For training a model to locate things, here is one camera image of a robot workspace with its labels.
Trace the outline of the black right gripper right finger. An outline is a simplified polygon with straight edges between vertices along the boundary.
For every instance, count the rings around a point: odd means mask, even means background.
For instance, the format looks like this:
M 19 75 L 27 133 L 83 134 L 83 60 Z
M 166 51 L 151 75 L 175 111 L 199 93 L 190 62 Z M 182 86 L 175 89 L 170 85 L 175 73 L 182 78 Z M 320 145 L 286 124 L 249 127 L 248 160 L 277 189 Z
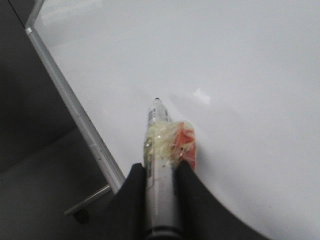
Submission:
M 175 170 L 178 202 L 188 240 L 266 240 L 238 219 L 205 187 L 186 161 Z

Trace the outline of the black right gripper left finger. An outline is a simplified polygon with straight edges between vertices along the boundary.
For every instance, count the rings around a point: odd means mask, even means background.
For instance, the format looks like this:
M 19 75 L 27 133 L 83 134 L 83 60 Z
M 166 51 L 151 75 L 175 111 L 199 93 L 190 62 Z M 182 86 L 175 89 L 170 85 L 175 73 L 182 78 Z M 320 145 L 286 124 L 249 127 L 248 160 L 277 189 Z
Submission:
M 142 240 L 145 188 L 145 168 L 141 163 L 135 163 L 121 188 L 93 221 L 93 227 L 82 239 Z

